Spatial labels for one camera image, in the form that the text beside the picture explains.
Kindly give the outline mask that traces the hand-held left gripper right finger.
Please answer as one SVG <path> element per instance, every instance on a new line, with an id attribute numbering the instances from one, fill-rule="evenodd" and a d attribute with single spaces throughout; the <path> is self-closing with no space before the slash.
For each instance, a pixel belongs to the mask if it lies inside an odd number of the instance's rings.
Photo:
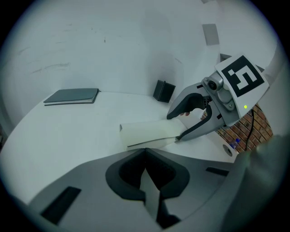
<path id="1" fill-rule="evenodd" d="M 159 191 L 156 222 L 165 229 L 195 213 L 221 187 L 232 166 L 145 149 L 145 168 Z"/>

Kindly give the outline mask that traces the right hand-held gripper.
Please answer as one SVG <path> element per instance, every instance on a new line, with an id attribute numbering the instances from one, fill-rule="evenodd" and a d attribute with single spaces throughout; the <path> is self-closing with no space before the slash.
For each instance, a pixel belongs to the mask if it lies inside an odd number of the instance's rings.
<path id="1" fill-rule="evenodd" d="M 207 116 L 176 137 L 188 141 L 211 133 L 222 126 L 231 127 L 253 108 L 269 88 L 258 67 L 246 55 L 238 54 L 215 66 L 215 72 L 201 83 L 186 87 L 173 101 L 166 119 L 194 109 Z M 207 106 L 213 99 L 216 106 Z"/>

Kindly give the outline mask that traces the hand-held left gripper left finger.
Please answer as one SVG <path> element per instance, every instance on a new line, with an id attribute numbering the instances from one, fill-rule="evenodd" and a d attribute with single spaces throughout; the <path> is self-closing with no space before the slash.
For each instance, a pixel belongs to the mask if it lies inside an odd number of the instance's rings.
<path id="1" fill-rule="evenodd" d="M 140 189 L 145 150 L 83 163 L 42 189 L 29 207 L 66 232 L 154 232 Z"/>

